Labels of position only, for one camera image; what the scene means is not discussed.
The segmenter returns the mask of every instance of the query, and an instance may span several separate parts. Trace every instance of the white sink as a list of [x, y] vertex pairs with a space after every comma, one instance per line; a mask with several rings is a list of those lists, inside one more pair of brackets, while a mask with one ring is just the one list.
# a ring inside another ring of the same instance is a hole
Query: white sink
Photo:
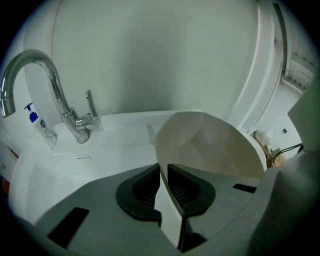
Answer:
[[13, 170], [9, 205], [31, 224], [84, 184], [157, 162], [153, 140], [177, 111], [101, 117], [101, 126], [79, 144], [64, 123], [54, 127], [53, 150], [33, 130]]

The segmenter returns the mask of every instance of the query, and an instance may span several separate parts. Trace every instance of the faucet handle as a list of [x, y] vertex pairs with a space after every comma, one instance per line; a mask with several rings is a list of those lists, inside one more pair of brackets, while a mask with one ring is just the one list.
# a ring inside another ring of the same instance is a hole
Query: faucet handle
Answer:
[[90, 90], [87, 90], [85, 97], [88, 100], [90, 113], [75, 120], [75, 127], [77, 130], [94, 129], [100, 126], [100, 118], [95, 108], [94, 99]]
[[91, 90], [87, 90], [87, 91], [86, 91], [85, 97], [86, 97], [86, 99], [88, 100], [88, 105], [89, 105], [89, 109], [90, 109], [91, 114], [92, 114], [94, 117], [97, 118], [97, 117], [98, 117], [98, 113], [97, 113], [97, 111], [96, 111], [94, 99], [92, 98]]

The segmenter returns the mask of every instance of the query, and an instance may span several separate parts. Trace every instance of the cable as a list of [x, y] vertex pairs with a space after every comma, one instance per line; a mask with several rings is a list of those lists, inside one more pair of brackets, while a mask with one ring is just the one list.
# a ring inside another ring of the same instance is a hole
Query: cable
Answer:
[[299, 153], [301, 150], [303, 150], [304, 149], [304, 145], [302, 144], [300, 147], [299, 147], [299, 149], [298, 149], [298, 152], [297, 153]]
[[297, 148], [297, 147], [299, 147], [299, 146], [301, 146], [301, 145], [302, 145], [302, 143], [299, 143], [299, 144], [297, 144], [297, 145], [290, 146], [290, 147], [287, 147], [287, 148], [285, 148], [285, 149], [280, 150], [280, 151], [279, 151], [277, 154], [275, 154], [275, 156], [272, 158], [272, 163], [273, 163], [273, 165], [274, 165], [274, 166], [276, 165], [276, 164], [275, 164], [275, 159], [276, 159], [277, 156], [279, 156], [280, 154], [282, 154], [282, 153], [284, 153], [284, 152], [293, 150], [293, 149], [295, 149], [295, 148]]

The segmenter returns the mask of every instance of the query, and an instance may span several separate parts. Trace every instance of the blue cap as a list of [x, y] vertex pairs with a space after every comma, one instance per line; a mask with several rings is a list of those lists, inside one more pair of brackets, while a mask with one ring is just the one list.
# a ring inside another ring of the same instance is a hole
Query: blue cap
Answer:
[[25, 109], [28, 109], [28, 110], [29, 110], [29, 112], [30, 112], [30, 114], [29, 114], [29, 119], [30, 119], [31, 123], [33, 123], [34, 121], [36, 121], [36, 120], [38, 119], [38, 115], [37, 115], [36, 112], [33, 112], [33, 111], [31, 112], [31, 107], [30, 107], [31, 104], [32, 104], [32, 102], [29, 103], [28, 105], [26, 105], [25, 108], [24, 108], [24, 110], [25, 110]]

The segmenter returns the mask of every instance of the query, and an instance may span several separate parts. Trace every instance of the chrome faucet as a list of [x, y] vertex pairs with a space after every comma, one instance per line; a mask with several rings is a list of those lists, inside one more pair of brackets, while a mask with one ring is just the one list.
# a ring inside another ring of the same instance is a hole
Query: chrome faucet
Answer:
[[86, 92], [91, 113], [78, 117], [76, 111], [68, 105], [60, 84], [58, 71], [53, 61], [40, 50], [30, 49], [21, 52], [11, 60], [5, 69], [1, 80], [0, 91], [2, 117], [6, 118], [16, 112], [13, 95], [14, 82], [19, 70], [29, 63], [38, 64], [46, 71], [50, 78], [55, 98], [62, 111], [63, 122], [79, 143], [85, 143], [90, 137], [89, 129], [97, 127], [100, 124], [91, 91], [88, 90]]

